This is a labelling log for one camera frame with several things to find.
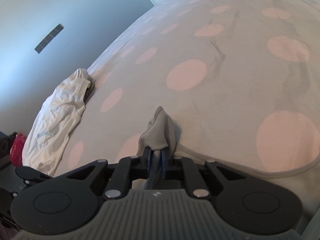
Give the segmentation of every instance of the red bag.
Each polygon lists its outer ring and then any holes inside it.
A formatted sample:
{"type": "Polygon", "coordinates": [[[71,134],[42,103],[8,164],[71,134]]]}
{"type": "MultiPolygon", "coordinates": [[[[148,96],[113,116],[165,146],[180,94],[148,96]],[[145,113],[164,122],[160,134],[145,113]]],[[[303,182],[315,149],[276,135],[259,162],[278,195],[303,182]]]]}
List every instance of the red bag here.
{"type": "Polygon", "coordinates": [[[13,166],[18,167],[22,165],[22,149],[26,139],[27,138],[22,133],[19,133],[13,141],[13,145],[10,149],[10,161],[13,166]]]}

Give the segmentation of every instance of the folded clothing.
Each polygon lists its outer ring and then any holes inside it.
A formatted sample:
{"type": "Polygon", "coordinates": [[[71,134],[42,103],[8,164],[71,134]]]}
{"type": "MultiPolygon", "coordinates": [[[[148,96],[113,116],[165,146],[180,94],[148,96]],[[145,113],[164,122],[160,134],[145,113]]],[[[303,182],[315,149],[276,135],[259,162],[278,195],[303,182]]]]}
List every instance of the folded clothing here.
{"type": "Polygon", "coordinates": [[[53,176],[69,134],[85,110],[84,96],[88,88],[92,91],[92,84],[87,70],[77,69],[46,99],[23,147],[24,166],[53,176]]]}

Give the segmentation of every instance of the bed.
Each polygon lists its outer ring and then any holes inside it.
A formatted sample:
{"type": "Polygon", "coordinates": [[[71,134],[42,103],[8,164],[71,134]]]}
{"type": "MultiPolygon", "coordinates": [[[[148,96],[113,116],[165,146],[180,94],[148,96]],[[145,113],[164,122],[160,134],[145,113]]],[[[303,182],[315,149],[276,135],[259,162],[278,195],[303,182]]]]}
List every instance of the bed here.
{"type": "Polygon", "coordinates": [[[95,90],[55,176],[136,155],[158,106],[175,155],[219,159],[320,204],[320,0],[167,0],[88,68],[95,90]]]}

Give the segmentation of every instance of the black speaker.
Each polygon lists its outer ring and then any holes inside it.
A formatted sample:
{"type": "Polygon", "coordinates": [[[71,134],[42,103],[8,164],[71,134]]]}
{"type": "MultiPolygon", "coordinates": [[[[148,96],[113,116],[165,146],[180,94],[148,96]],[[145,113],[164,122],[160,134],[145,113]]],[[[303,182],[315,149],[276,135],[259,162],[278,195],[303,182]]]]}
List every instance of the black speaker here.
{"type": "Polygon", "coordinates": [[[10,154],[10,137],[0,132],[0,159],[10,154]]]}

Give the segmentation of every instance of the white cloth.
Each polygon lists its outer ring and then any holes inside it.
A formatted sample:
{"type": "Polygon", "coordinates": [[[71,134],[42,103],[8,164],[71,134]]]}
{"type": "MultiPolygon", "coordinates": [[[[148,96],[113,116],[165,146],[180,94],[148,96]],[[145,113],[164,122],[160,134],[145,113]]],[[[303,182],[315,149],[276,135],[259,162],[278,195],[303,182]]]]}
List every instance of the white cloth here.
{"type": "Polygon", "coordinates": [[[87,70],[77,69],[43,103],[22,151],[22,164],[53,176],[69,134],[85,110],[87,70]]]}

